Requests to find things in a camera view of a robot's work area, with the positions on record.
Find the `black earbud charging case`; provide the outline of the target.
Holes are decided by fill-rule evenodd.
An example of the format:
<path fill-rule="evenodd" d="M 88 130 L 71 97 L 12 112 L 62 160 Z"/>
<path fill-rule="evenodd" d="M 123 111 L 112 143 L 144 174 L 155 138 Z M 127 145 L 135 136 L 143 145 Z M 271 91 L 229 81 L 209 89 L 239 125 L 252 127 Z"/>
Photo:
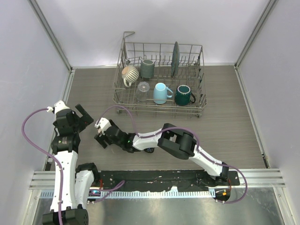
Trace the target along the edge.
<path fill-rule="evenodd" d="M 147 153 L 153 153 L 154 152 L 154 148 L 147 148 L 144 150 Z"/>

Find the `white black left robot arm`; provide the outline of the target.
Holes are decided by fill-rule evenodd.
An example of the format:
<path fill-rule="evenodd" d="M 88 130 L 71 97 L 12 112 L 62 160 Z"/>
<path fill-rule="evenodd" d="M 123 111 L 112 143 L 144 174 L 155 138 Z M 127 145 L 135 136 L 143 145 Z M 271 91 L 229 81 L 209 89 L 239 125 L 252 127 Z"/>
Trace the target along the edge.
<path fill-rule="evenodd" d="M 78 159 L 79 133 L 93 118 L 76 105 L 78 116 L 60 100 L 54 104 L 55 138 L 51 143 L 55 157 L 55 184 L 50 212 L 42 216 L 44 225 L 87 225 L 89 216 L 87 200 L 90 187 L 95 187 L 100 176 L 94 163 L 76 165 Z"/>

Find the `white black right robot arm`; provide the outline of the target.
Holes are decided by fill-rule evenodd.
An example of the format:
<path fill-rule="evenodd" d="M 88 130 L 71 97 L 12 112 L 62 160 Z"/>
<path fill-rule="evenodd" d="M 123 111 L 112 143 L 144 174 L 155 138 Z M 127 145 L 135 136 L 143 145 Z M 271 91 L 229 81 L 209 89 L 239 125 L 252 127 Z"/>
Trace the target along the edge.
<path fill-rule="evenodd" d="M 224 185 L 229 181 L 229 168 L 220 160 L 208 154 L 201 146 L 197 145 L 194 135 L 184 129 L 166 123 L 154 132 L 126 133 L 123 132 L 112 120 L 99 119 L 95 128 L 97 142 L 106 148 L 114 144 L 126 152 L 140 151 L 153 152 L 156 147 L 161 148 L 175 158 L 191 160 L 204 169 L 203 183 L 209 187 Z"/>

